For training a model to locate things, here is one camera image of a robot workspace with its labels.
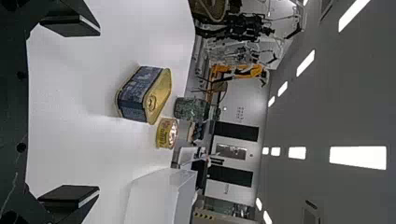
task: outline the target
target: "rectangular ceiling light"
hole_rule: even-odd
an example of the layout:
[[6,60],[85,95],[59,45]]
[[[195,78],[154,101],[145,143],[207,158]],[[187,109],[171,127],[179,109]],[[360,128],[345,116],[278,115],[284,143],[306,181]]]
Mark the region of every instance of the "rectangular ceiling light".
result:
[[271,148],[271,155],[272,156],[280,156],[280,147],[272,147]]
[[270,101],[268,101],[268,107],[271,107],[271,105],[273,105],[275,102],[275,96],[273,96]]
[[287,89],[288,89],[288,81],[285,81],[285,83],[283,83],[283,85],[277,91],[277,97],[281,96],[283,92],[285,92],[285,90]]
[[296,76],[299,77],[301,73],[315,60],[315,50],[313,49],[311,53],[304,59],[304,61],[298,66]]
[[269,152],[270,152],[270,148],[269,147],[264,147],[262,149],[262,155],[268,155]]
[[256,199],[256,206],[259,209],[259,211],[262,210],[262,201],[260,200],[260,198]]
[[330,163],[386,170],[386,147],[331,147]]
[[370,1],[371,0],[356,0],[338,22],[338,32],[341,33]]
[[264,218],[265,224],[272,224],[272,219],[270,218],[270,215],[268,215],[267,211],[264,212],[262,217]]
[[305,160],[306,147],[289,147],[289,158]]

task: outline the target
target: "white table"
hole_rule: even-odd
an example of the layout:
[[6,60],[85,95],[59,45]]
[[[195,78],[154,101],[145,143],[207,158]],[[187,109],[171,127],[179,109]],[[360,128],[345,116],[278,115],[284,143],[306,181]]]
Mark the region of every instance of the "white table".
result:
[[117,118],[114,95],[138,64],[169,67],[171,117],[184,94],[194,41],[187,0],[86,0],[101,37],[63,38],[37,26],[28,41],[30,135],[27,183],[35,196],[62,184],[95,185],[85,223],[123,223],[132,180],[169,167],[157,125]]

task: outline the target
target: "white wall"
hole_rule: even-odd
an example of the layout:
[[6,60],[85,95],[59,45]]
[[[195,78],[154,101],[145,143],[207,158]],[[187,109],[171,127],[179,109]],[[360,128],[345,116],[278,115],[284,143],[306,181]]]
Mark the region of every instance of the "white wall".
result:
[[[263,157],[259,197],[276,224],[300,223],[305,199],[323,206],[324,223],[396,222],[396,3],[372,0],[338,34],[338,20],[353,2],[335,1],[318,24],[319,1],[310,0],[306,32],[273,73],[271,96],[285,80],[289,89],[268,110],[264,144],[281,146],[282,156]],[[296,78],[311,49],[315,62]],[[329,164],[333,145],[387,146],[388,170]],[[307,146],[306,161],[287,159],[289,146]]]
[[[224,166],[252,171],[252,187],[233,186],[233,188],[237,190],[234,190],[233,193],[229,193],[228,195],[223,195],[224,187],[220,189],[208,189],[207,191],[209,193],[218,191],[219,195],[221,195],[220,198],[223,200],[254,206],[257,187],[260,181],[260,162],[267,108],[265,102],[268,100],[269,86],[266,85],[262,88],[261,82],[256,78],[233,80],[229,81],[228,85],[228,92],[219,105],[221,109],[227,107],[227,110],[221,111],[220,121],[259,127],[259,139],[257,142],[252,142],[215,136],[212,152],[216,151],[217,143],[247,148],[247,159],[245,161],[227,158],[224,162]],[[244,107],[243,119],[239,119],[236,116],[238,107]]]

